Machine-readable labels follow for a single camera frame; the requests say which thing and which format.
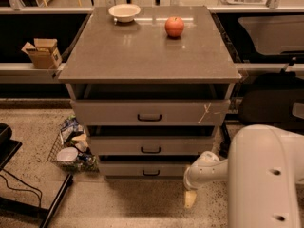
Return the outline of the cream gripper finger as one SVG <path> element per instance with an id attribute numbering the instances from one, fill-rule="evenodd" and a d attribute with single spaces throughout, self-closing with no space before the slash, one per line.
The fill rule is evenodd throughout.
<path id="1" fill-rule="evenodd" d="M 196 197 L 197 197 L 197 192 L 196 191 L 185 191 L 184 192 L 184 207 L 187 209 L 190 209 L 195 201 L 196 201 Z"/>

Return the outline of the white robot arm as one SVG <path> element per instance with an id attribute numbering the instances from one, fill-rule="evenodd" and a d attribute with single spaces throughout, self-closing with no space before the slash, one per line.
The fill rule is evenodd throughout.
<path id="1" fill-rule="evenodd" d="M 243 127 L 228 158 L 206 151 L 184 172 L 184 186 L 228 185 L 228 228 L 301 228 L 296 187 L 304 178 L 304 136 L 269 125 Z"/>

